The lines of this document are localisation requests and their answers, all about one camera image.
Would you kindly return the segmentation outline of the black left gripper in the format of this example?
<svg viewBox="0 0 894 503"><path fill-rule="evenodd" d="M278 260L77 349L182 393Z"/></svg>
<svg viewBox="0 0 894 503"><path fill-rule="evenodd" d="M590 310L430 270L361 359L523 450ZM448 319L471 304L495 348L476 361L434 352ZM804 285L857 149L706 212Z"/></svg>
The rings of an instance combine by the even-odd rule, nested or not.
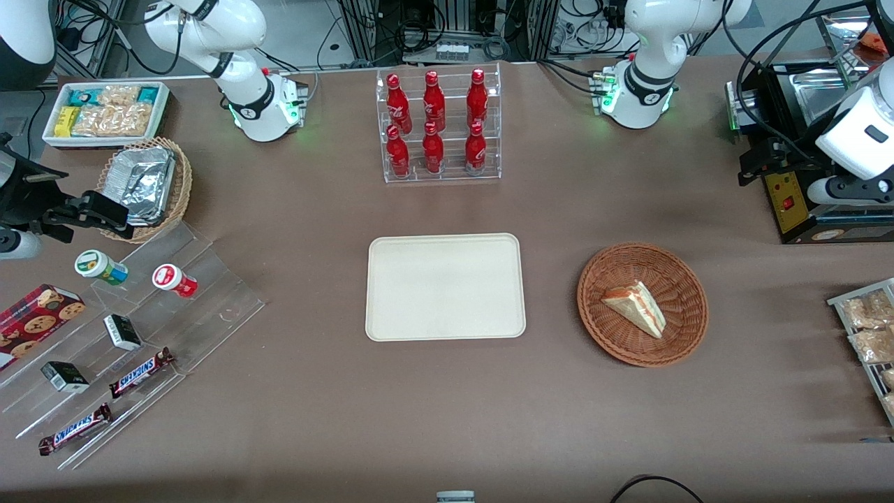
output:
<svg viewBox="0 0 894 503"><path fill-rule="evenodd" d="M740 156L738 185L744 187L769 174L789 172L815 172L822 176L833 175L829 160L817 153L803 149L778 136L751 142L750 149Z"/></svg>

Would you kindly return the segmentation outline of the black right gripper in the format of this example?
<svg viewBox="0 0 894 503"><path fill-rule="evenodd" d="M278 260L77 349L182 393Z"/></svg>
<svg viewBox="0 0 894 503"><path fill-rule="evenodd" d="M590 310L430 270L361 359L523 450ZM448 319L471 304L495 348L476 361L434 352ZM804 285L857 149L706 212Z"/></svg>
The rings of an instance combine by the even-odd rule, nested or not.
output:
<svg viewBox="0 0 894 503"><path fill-rule="evenodd" d="M20 156L9 148L10 140L9 133L2 133L2 159L12 161L2 165L3 228L46 235L63 243L73 241L72 226L97 228L125 240L133 238L134 227L128 223L130 210L100 192L84 191L78 209L57 209L68 198L57 181L69 174Z"/></svg>

